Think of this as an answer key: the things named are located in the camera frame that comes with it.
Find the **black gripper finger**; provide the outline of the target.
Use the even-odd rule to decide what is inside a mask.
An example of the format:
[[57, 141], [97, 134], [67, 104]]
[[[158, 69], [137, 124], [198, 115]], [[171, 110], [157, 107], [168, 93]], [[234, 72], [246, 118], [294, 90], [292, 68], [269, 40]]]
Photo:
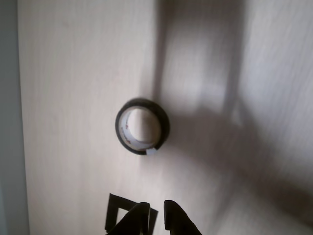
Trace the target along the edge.
[[164, 226], [171, 235], [201, 235], [186, 212], [173, 200], [164, 201]]
[[138, 203], [110, 230], [108, 235], [147, 235], [149, 231], [150, 204]]

